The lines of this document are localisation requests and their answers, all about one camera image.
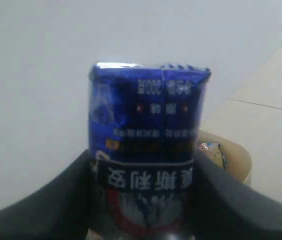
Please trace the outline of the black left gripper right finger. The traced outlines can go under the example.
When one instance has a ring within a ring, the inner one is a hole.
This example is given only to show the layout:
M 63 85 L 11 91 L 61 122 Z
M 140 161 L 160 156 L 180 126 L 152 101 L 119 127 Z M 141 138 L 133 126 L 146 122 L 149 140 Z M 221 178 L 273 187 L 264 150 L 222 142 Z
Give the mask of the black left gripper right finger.
M 282 240 L 282 203 L 239 183 L 201 151 L 180 237 L 188 240 Z

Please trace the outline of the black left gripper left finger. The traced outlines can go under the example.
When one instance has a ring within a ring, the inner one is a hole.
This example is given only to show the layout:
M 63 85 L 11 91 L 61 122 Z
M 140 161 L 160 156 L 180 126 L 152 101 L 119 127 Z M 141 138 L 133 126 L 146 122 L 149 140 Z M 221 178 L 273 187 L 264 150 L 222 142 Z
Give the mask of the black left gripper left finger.
M 94 175 L 85 150 L 60 175 L 0 210 L 0 240 L 83 240 L 92 216 Z

